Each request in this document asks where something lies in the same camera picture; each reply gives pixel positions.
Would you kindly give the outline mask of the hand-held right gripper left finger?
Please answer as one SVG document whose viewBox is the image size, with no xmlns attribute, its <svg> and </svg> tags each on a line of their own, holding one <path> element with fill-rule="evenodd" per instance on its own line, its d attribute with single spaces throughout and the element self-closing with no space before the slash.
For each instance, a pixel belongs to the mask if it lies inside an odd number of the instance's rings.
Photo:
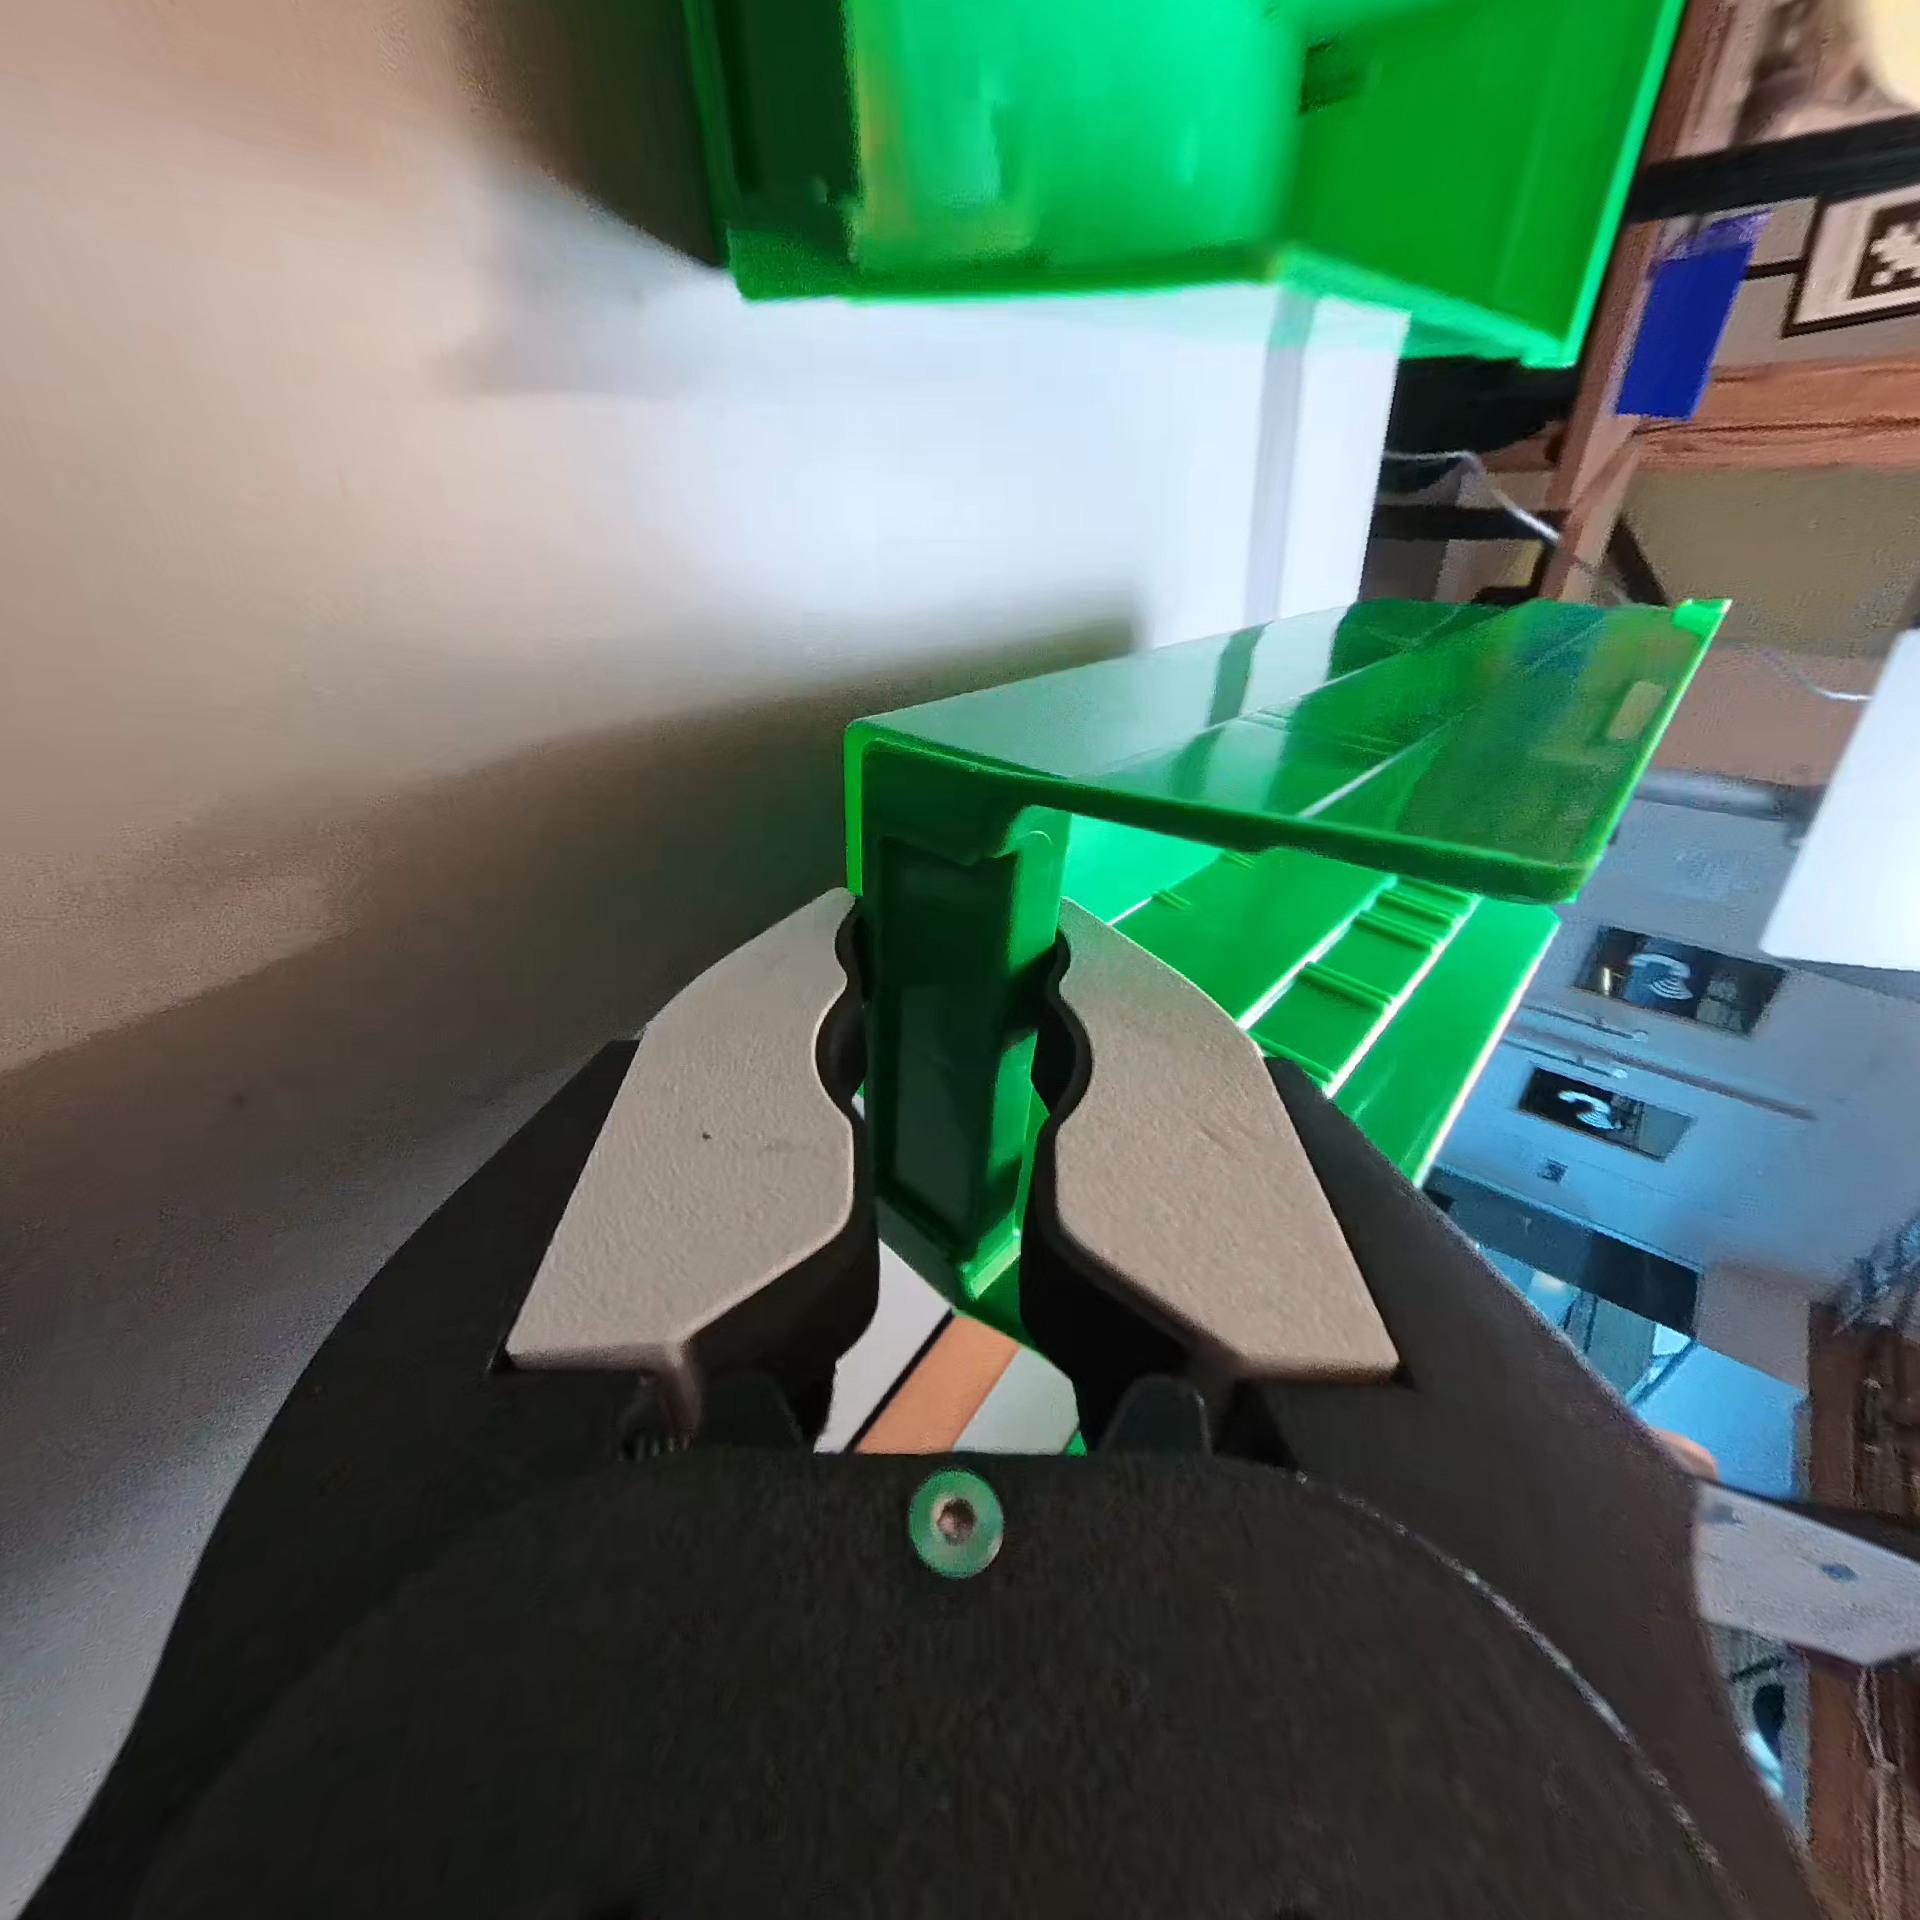
<svg viewBox="0 0 1920 1920">
<path fill-rule="evenodd" d="M 833 886 L 644 1026 L 505 1331 L 515 1372 L 832 1376 L 877 1300 L 851 922 Z"/>
</svg>

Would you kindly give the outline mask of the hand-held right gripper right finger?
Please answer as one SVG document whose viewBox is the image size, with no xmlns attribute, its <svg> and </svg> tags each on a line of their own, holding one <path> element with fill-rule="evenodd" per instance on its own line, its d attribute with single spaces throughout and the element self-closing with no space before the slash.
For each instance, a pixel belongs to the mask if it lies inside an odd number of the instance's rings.
<svg viewBox="0 0 1920 1920">
<path fill-rule="evenodd" d="M 1034 1156 L 1073 1275 L 1196 1384 L 1379 1381 L 1399 1354 L 1265 1056 L 1202 988 L 1080 904 L 1059 907 L 1067 1088 Z"/>
</svg>

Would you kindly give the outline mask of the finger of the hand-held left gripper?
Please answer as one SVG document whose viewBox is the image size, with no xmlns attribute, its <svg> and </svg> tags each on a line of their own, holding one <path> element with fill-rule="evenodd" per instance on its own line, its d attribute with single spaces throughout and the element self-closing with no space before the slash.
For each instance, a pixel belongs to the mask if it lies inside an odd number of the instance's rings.
<svg viewBox="0 0 1920 1920">
<path fill-rule="evenodd" d="M 1692 1484 L 1692 1583 L 1718 1626 L 1854 1668 L 1918 1654 L 1918 1522 Z"/>
</svg>

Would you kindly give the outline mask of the green plastic storage bin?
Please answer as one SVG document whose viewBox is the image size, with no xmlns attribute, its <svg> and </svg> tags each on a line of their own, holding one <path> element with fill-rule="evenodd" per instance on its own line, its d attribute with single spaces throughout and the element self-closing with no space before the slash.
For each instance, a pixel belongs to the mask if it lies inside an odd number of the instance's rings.
<svg viewBox="0 0 1920 1920">
<path fill-rule="evenodd" d="M 856 720 L 887 1242 L 1019 1335 L 1064 904 L 1422 1185 L 1727 612 L 1373 597 Z"/>
<path fill-rule="evenodd" d="M 690 1 L 748 299 L 1283 283 L 1577 360 L 1676 1 Z"/>
</svg>

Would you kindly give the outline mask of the grey desk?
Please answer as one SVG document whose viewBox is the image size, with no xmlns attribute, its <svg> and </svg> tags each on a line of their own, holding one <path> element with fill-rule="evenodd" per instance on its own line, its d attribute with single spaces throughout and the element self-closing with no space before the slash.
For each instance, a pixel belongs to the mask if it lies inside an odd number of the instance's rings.
<svg viewBox="0 0 1920 1920">
<path fill-rule="evenodd" d="M 283 1395 L 844 874 L 845 724 L 1359 592 L 1279 289 L 745 301 L 677 4 L 3 4 L 3 1916 Z"/>
</svg>

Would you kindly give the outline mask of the blue plastic bin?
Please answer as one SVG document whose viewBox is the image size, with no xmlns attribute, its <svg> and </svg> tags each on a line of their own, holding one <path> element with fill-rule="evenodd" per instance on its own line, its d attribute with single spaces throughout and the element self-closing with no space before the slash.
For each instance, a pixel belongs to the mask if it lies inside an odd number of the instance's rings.
<svg viewBox="0 0 1920 1920">
<path fill-rule="evenodd" d="M 1658 259 L 1617 380 L 1620 418 L 1692 420 L 1767 219 L 1770 206 L 1723 214 Z"/>
</svg>

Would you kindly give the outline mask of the framed marker poster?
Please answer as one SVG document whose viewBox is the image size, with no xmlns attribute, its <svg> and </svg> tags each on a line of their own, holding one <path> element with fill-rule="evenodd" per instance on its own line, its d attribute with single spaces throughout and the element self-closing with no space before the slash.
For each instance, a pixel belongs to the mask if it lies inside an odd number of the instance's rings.
<svg viewBox="0 0 1920 1920">
<path fill-rule="evenodd" d="M 1918 188 L 1819 200 L 1781 334 L 1798 338 L 1918 314 Z"/>
</svg>

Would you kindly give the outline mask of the dark framed wall sign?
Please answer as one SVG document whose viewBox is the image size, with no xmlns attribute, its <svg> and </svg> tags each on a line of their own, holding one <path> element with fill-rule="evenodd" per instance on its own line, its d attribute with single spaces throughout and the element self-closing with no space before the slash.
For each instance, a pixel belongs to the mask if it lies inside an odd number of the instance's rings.
<svg viewBox="0 0 1920 1920">
<path fill-rule="evenodd" d="M 1763 1022 L 1788 972 L 1667 933 L 1627 926 L 1597 929 L 1575 974 L 1583 994 L 1735 1038 Z"/>
<path fill-rule="evenodd" d="M 1649 1161 L 1667 1161 L 1693 1128 L 1692 1116 L 1646 1101 L 1617 1084 L 1552 1068 L 1529 1068 L 1515 1112 Z"/>
</svg>

